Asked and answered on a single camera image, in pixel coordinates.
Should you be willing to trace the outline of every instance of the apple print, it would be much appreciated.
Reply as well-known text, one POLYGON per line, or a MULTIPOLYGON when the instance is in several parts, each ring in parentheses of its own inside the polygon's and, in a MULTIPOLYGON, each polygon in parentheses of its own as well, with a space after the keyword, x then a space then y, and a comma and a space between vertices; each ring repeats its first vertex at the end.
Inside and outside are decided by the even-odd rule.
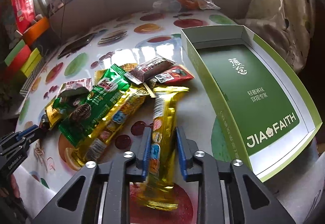
POLYGON ((143 134, 143 130, 144 128, 147 126, 147 124, 142 121, 142 120, 139 120, 137 122, 135 122, 132 127, 131 127, 131 133, 134 135, 134 136, 140 136, 143 134))
POLYGON ((93 62, 91 65, 90 65, 90 67, 91 68, 95 68, 95 67, 97 67, 98 66, 98 61, 95 61, 95 62, 93 62))
POLYGON ((173 211, 157 210, 142 207, 138 203, 137 194, 142 188, 136 184, 130 184, 130 223, 139 224, 190 224, 193 219, 193 205, 186 191, 175 184, 173 192, 178 200, 178 208, 173 211))
POLYGON ((203 26, 205 23, 199 19, 186 18, 174 21, 174 25, 182 29, 203 26))
POLYGON ((128 135, 123 134, 116 138, 115 147, 120 150, 125 150, 131 146, 131 143, 131 138, 128 135))
POLYGON ((106 54, 107 58, 111 58, 111 57, 113 56, 114 53, 115 53, 115 52, 108 52, 108 53, 106 54))
POLYGON ((164 17, 164 14, 162 14, 162 13, 153 13, 153 14, 148 14, 148 15, 142 16, 140 18, 140 20, 143 21, 143 22, 156 21, 156 20, 161 19, 163 17, 164 17))
POLYGON ((61 71, 62 67, 63 67, 63 63, 57 64, 55 67, 53 67, 52 70, 48 73, 45 79, 45 83, 49 83, 53 81, 61 71))

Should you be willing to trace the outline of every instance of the green box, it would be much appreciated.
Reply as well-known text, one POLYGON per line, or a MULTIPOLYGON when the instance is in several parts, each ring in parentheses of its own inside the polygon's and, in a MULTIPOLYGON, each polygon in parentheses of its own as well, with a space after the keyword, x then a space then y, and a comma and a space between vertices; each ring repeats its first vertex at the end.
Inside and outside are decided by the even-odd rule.
POLYGON ((20 50, 25 46, 24 40, 20 40, 16 46, 10 51, 7 57, 0 63, 0 71, 4 71, 14 60, 16 55, 20 52, 20 50))
POLYGON ((266 181, 319 130, 310 95, 280 55, 245 26, 187 28, 181 36, 219 121, 212 130, 213 156, 239 158, 266 181))

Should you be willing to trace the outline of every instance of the red box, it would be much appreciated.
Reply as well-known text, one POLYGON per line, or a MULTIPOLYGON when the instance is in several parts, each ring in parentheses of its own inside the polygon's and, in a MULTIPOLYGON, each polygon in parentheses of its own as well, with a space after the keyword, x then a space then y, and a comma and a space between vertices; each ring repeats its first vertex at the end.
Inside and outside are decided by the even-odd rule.
POLYGON ((27 61, 31 54, 30 48, 26 44, 20 51, 17 53, 16 57, 10 63, 10 65, 3 72, 3 80, 10 80, 15 73, 22 68, 24 63, 27 61))

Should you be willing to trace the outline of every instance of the striped box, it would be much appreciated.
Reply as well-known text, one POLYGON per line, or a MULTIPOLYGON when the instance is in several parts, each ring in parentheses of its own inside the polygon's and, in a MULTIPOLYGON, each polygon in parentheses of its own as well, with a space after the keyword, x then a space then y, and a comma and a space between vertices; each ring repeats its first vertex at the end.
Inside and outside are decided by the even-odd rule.
POLYGON ((33 84, 34 80, 42 70, 43 66, 45 65, 45 60, 42 58, 39 63, 35 66, 34 70, 30 74, 30 76, 27 78, 26 82, 24 83, 23 87, 21 88, 19 94, 21 94, 23 97, 26 97, 28 94, 28 91, 33 84))

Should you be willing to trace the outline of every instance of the green snack wrapper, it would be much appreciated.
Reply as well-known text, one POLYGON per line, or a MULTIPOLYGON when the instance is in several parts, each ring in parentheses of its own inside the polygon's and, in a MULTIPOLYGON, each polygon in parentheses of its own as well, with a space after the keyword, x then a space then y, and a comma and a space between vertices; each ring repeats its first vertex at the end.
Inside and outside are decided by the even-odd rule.
POLYGON ((85 102, 61 122, 59 130, 76 147, 79 141, 91 134, 129 87, 130 81, 125 77, 125 71, 116 64, 112 65, 93 87, 85 102))
POLYGON ((73 111, 79 105, 85 103, 88 93, 68 97, 57 97, 53 102, 54 109, 67 109, 73 111))

